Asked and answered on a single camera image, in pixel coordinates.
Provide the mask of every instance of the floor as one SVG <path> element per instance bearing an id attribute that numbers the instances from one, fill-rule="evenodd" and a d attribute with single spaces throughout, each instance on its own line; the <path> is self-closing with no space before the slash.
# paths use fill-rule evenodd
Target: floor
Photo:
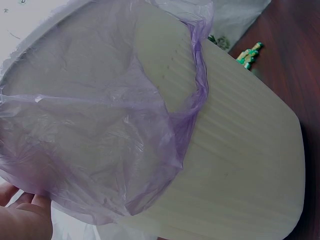
<path id="1" fill-rule="evenodd" d="M 272 0 L 230 54 L 263 42 L 252 72 L 300 119 L 306 167 L 301 219 L 285 240 L 320 239 L 320 0 Z"/>

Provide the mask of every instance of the green toy figure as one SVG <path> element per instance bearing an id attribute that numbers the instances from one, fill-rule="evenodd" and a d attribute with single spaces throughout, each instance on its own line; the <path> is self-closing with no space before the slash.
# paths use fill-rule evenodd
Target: green toy figure
<path id="1" fill-rule="evenodd" d="M 243 51 L 238 57 L 237 57 L 237 62 L 243 65 L 246 69 L 251 68 L 251 63 L 253 63 L 256 60 L 256 57 L 259 54 L 259 50 L 263 47 L 264 45 L 261 42 L 257 42 L 253 48 L 247 49 Z"/>

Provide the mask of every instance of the dark wooden surface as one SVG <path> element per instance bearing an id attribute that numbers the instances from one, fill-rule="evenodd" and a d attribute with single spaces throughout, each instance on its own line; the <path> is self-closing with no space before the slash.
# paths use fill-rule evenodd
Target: dark wooden surface
<path id="1" fill-rule="evenodd" d="M 258 41 L 252 72 L 297 114 L 304 140 L 304 208 L 285 240 L 320 240 L 320 0 L 273 0 L 230 54 Z"/>

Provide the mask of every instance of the hand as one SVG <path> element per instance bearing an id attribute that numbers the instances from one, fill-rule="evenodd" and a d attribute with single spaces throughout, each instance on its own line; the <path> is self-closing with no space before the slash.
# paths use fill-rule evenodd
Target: hand
<path id="1" fill-rule="evenodd" d="M 50 240 L 53 234 L 51 200 L 25 192 L 5 207 L 18 190 L 9 183 L 0 185 L 0 239 Z"/>

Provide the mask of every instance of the purple plastic bag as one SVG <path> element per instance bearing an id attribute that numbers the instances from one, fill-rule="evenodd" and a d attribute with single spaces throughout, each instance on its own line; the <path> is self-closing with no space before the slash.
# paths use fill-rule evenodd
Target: purple plastic bag
<path id="1" fill-rule="evenodd" d="M 73 3 L 57 14 L 79 7 Z M 1 177 L 94 225 L 138 214 L 166 190 L 183 168 L 208 97 L 201 40 L 209 35 L 213 4 L 151 3 L 190 30 L 197 91 L 184 107 L 167 111 L 136 57 L 144 1 L 82 4 L 45 33 L 56 16 L 50 18 L 2 65 Z"/>

